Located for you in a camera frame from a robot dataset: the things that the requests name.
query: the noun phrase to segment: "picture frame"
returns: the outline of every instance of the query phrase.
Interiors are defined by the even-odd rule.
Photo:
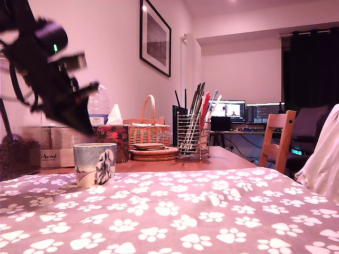
[[[172,29],[149,0],[140,0],[139,57],[171,77]]]

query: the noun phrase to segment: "tablecloth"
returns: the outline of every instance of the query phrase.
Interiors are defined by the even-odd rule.
[[[339,254],[339,207],[267,168],[1,183],[1,253]]]

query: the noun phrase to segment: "stack of coasters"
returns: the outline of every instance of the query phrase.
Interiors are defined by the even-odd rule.
[[[175,160],[178,155],[177,148],[166,147],[159,143],[133,144],[135,149],[129,150],[132,160],[139,161],[165,161]]]

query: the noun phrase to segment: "tissue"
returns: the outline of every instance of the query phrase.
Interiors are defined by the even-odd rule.
[[[107,125],[122,125],[122,117],[118,104],[115,104],[111,113],[108,115]]]

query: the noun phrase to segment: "dog illustration on mug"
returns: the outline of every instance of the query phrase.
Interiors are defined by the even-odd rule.
[[[96,172],[94,176],[94,184],[103,185],[112,176],[111,162],[114,161],[112,150],[105,150],[99,157],[99,162],[96,164]]]

